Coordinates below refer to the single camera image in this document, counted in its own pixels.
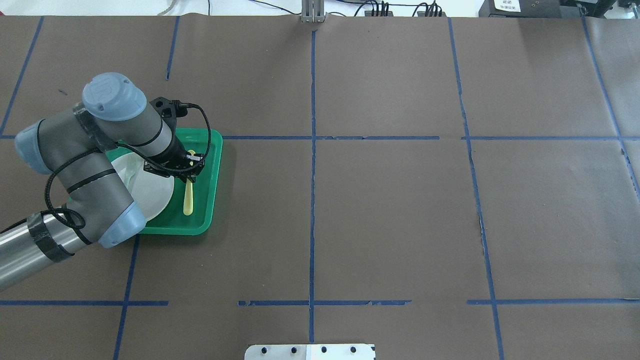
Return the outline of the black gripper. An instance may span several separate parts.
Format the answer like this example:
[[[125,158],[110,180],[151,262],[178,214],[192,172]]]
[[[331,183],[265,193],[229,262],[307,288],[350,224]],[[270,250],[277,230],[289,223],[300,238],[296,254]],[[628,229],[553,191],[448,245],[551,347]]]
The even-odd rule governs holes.
[[[183,183],[194,183],[206,164],[205,153],[190,153],[181,142],[173,142],[164,152],[143,159],[142,170],[163,178],[178,178]]]

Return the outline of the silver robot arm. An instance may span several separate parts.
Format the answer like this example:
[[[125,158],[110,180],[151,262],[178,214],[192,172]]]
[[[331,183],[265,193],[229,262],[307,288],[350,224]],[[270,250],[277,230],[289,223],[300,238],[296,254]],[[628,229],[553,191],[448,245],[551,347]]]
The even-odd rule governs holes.
[[[112,248],[146,227],[107,152],[122,147],[141,157],[148,173],[195,180],[210,149],[189,153],[178,139],[176,123],[189,109],[202,110],[162,96],[147,100],[132,80],[109,71],[94,76],[71,109],[19,132],[18,157],[48,177],[46,208],[1,232],[2,291],[87,246]]]

